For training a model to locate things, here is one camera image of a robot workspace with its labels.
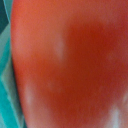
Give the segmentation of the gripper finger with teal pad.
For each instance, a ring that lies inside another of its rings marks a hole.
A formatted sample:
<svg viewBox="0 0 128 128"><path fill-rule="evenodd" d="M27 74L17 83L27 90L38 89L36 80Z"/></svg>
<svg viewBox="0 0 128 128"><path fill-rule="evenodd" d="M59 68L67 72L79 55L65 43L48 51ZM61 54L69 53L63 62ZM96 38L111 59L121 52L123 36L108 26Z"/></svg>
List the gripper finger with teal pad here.
<svg viewBox="0 0 128 128"><path fill-rule="evenodd" d="M27 128L21 110L11 56L13 0L0 0L0 128Z"/></svg>

